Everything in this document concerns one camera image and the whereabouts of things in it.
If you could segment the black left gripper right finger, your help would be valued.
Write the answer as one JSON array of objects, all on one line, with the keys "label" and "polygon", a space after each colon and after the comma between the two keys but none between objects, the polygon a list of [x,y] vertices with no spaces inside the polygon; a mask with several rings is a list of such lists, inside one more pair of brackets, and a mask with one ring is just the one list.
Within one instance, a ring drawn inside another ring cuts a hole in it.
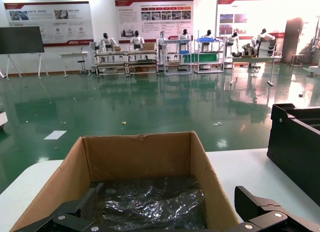
[{"label": "black left gripper right finger", "polygon": [[235,210],[243,222],[225,231],[320,231],[319,224],[289,213],[272,199],[254,196],[243,186],[234,190]]}]

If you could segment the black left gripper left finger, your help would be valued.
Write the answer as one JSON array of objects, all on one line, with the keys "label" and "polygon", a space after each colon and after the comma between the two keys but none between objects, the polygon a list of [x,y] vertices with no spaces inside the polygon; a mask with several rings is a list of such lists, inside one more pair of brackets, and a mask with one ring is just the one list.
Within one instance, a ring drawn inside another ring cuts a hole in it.
[{"label": "black left gripper left finger", "polygon": [[110,231],[108,226],[94,222],[98,192],[102,186],[102,183],[97,184],[81,199],[64,202],[49,216],[17,231]]}]

